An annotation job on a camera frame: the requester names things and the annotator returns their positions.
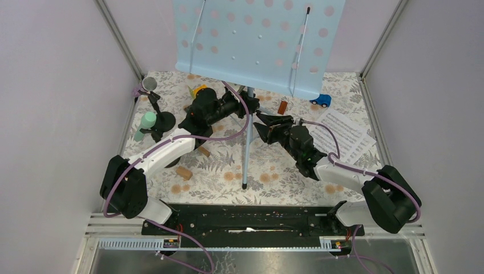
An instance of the blue toy car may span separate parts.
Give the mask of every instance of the blue toy car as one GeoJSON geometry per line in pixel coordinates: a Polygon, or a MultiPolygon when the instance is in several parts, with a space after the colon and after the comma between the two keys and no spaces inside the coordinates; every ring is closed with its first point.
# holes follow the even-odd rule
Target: blue toy car
{"type": "Polygon", "coordinates": [[[321,107],[329,107],[331,104],[331,96],[328,94],[320,94],[318,98],[310,100],[311,104],[318,104],[321,107]]]}

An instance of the perforated music stand panel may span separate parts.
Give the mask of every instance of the perforated music stand panel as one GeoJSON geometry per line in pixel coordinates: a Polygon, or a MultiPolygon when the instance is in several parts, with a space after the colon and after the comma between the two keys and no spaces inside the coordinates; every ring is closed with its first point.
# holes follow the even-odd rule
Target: perforated music stand panel
{"type": "Polygon", "coordinates": [[[173,2],[178,70],[302,99],[319,96],[344,0],[173,2]]]}

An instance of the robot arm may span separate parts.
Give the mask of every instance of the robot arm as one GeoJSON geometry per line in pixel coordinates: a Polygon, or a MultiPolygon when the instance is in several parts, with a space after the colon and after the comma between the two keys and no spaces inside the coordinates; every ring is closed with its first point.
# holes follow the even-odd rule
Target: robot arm
{"type": "MultiPolygon", "coordinates": [[[[248,97],[247,92],[242,91],[240,97],[250,113],[259,107],[259,100],[248,97]]],[[[227,89],[220,99],[211,88],[200,90],[186,118],[171,135],[129,159],[117,155],[109,161],[100,189],[101,197],[107,199],[120,176],[127,171],[112,194],[110,205],[128,219],[142,217],[159,224],[165,223],[172,211],[160,200],[148,197],[146,182],[155,172],[174,166],[182,155],[205,142],[195,139],[193,135],[210,137],[212,124],[231,114],[242,118],[245,110],[227,89]]]]}
{"type": "Polygon", "coordinates": [[[398,233],[416,212],[416,207],[402,191],[367,172],[395,182],[421,206],[420,199],[396,168],[384,166],[373,172],[356,173],[352,170],[360,170],[359,167],[337,164],[336,159],[334,164],[327,154],[316,149],[308,129],[302,125],[303,120],[295,124],[292,116],[269,116],[260,112],[257,116],[264,123],[254,123],[261,139],[268,144],[280,143],[296,160],[296,167],[305,177],[339,184],[365,196],[365,201],[343,201],[334,207],[333,213],[342,225],[377,224],[390,233],[398,233]]]}

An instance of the glass panel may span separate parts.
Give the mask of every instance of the glass panel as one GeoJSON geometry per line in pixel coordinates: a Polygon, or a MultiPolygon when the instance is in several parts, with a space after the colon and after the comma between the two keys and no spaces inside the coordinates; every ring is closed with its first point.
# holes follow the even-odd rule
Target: glass panel
{"type": "MultiPolygon", "coordinates": [[[[395,273],[418,273],[410,245],[398,240],[357,240],[359,255],[371,257],[393,268],[395,273]]],[[[321,274],[321,273],[365,273],[356,258],[335,259],[327,252],[257,252],[217,251],[211,252],[216,264],[215,273],[226,274],[321,274]]],[[[188,262],[208,271],[206,255],[199,251],[179,251],[174,258],[188,262]]],[[[374,273],[389,273],[384,267],[366,261],[374,273]]],[[[186,273],[195,271],[168,260],[160,260],[152,251],[122,251],[99,249],[92,268],[92,274],[160,274],[186,273]]]]}

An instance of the metal frame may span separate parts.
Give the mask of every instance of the metal frame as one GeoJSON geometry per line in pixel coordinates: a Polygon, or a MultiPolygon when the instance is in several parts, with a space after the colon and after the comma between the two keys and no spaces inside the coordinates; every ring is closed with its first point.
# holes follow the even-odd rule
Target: metal frame
{"type": "MultiPolygon", "coordinates": [[[[143,219],[126,219],[123,216],[113,218],[105,218],[102,213],[92,213],[86,234],[83,239],[82,251],[78,255],[76,264],[73,267],[75,274],[89,274],[94,263],[95,254],[100,247],[100,243],[104,243],[115,239],[122,241],[126,239],[125,245],[131,246],[130,250],[144,250],[143,247],[133,248],[128,243],[144,243],[146,241],[173,239],[173,236],[144,236],[141,235],[143,219]]],[[[365,226],[365,236],[359,236],[359,239],[406,239],[413,251],[418,270],[422,274],[437,274],[433,260],[429,254],[427,240],[424,230],[420,224],[409,224],[402,228],[397,235],[390,234],[376,225],[365,226]]],[[[342,240],[341,236],[324,236],[320,237],[321,241],[342,240]]],[[[187,250],[200,251],[198,248],[186,248],[187,250]]],[[[326,252],[318,249],[305,248],[254,248],[254,249],[239,249],[239,248],[211,248],[214,251],[254,251],[254,252],[273,252],[273,251],[288,251],[288,252],[326,252]]]]}
{"type": "Polygon", "coordinates": [[[409,0],[400,0],[399,3],[397,4],[397,7],[393,11],[392,17],[390,18],[390,21],[388,22],[388,24],[386,24],[386,27],[383,30],[383,33],[381,34],[381,36],[380,36],[380,38],[377,42],[377,45],[373,49],[373,52],[370,55],[370,58],[368,59],[365,67],[361,71],[361,77],[363,79],[365,79],[366,76],[368,76],[369,71],[371,70],[373,64],[375,63],[375,60],[377,59],[381,49],[383,48],[386,40],[388,39],[388,36],[392,32],[393,27],[395,26],[398,19],[400,18],[400,15],[402,15],[402,13],[403,13],[405,7],[407,6],[408,2],[409,2],[409,0]]]}
{"type": "Polygon", "coordinates": [[[141,69],[138,66],[138,63],[136,62],[136,59],[133,56],[133,53],[128,47],[126,40],[124,40],[124,37],[121,34],[121,31],[119,30],[118,25],[116,24],[116,21],[114,21],[114,18],[112,17],[112,14],[109,11],[109,8],[106,2],[104,0],[94,0],[94,2],[96,3],[96,6],[98,7],[99,12],[103,16],[104,20],[106,21],[107,26],[111,30],[114,36],[114,39],[119,45],[121,52],[123,53],[124,57],[126,57],[126,61],[128,61],[128,63],[130,64],[131,70],[136,75],[138,80],[140,81],[143,80],[143,73],[141,72],[141,69]]]}
{"type": "MultiPolygon", "coordinates": [[[[366,84],[366,76],[369,74],[373,63],[378,57],[379,52],[381,51],[383,45],[385,44],[389,34],[391,33],[394,25],[398,21],[401,13],[403,12],[404,8],[408,4],[409,0],[400,0],[395,9],[392,18],[390,19],[389,23],[385,27],[384,32],[382,33],[377,46],[374,48],[367,64],[365,65],[364,69],[362,70],[360,76],[358,77],[358,81],[361,87],[362,96],[366,105],[366,109],[368,111],[368,116],[370,118],[370,124],[372,130],[375,134],[375,139],[377,141],[377,148],[378,153],[380,154],[380,161],[384,164],[392,164],[392,159],[390,157],[390,153],[388,150],[388,146],[386,145],[385,138],[381,131],[381,126],[378,121],[378,117],[376,111],[374,109],[373,101],[370,96],[369,88],[366,84]]],[[[111,29],[116,41],[118,42],[121,51],[123,52],[124,56],[127,58],[134,74],[139,80],[142,80],[142,72],[139,68],[135,58],[133,57],[129,47],[127,46],[126,41],[124,40],[121,32],[119,31],[109,9],[104,0],[95,0],[94,1],[104,16],[106,23],[108,24],[109,28],[111,29]]],[[[129,133],[130,125],[133,118],[133,113],[136,108],[136,104],[133,104],[130,109],[130,119],[128,124],[125,128],[125,137],[120,144],[119,152],[122,153],[124,149],[124,145],[126,143],[126,136],[129,133]]],[[[103,239],[109,238],[126,238],[126,239],[153,239],[153,236],[143,236],[141,235],[143,220],[142,219],[125,219],[123,216],[113,217],[110,219],[104,218],[102,213],[93,213],[91,214],[91,219],[89,225],[86,229],[86,234],[82,240],[77,259],[74,262],[72,273],[78,274],[89,274],[91,271],[92,264],[94,262],[96,251],[99,248],[99,241],[103,239]]],[[[424,229],[420,224],[412,224],[406,225],[401,230],[401,233],[398,235],[389,234],[383,229],[377,226],[365,226],[366,235],[362,238],[364,239],[402,239],[405,235],[409,235],[407,241],[410,243],[412,247],[412,251],[414,257],[416,259],[416,264],[420,273],[432,273],[437,274],[437,270],[433,261],[433,258],[429,252],[429,246],[426,240],[426,236],[424,233],[424,229]]],[[[163,239],[163,238],[171,238],[170,236],[156,236],[156,239],[163,239]]],[[[336,240],[341,239],[340,237],[322,237],[322,240],[336,240]]],[[[273,249],[263,249],[261,251],[271,251],[273,249]]],[[[296,251],[294,248],[286,248],[286,251],[296,251]]]]}

